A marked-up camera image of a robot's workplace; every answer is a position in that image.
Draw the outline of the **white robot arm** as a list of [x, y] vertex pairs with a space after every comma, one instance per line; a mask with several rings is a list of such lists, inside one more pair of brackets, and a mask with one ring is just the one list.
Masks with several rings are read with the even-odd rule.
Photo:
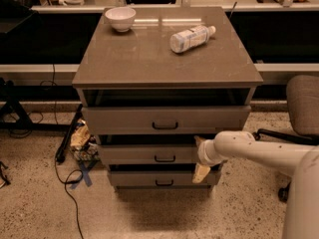
[[194, 183], [231, 157], [278, 169], [291, 178], [282, 239], [319, 239], [319, 146], [257, 141], [248, 131], [222, 131], [195, 138], [199, 162]]

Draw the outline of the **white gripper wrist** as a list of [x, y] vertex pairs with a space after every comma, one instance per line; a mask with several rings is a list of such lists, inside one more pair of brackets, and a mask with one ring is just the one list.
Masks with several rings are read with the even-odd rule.
[[210, 173], [210, 166], [215, 166], [223, 162], [222, 157], [216, 151], [214, 140], [195, 135], [195, 144], [198, 147], [197, 154], [200, 160], [195, 166], [192, 182], [195, 184], [202, 183]]

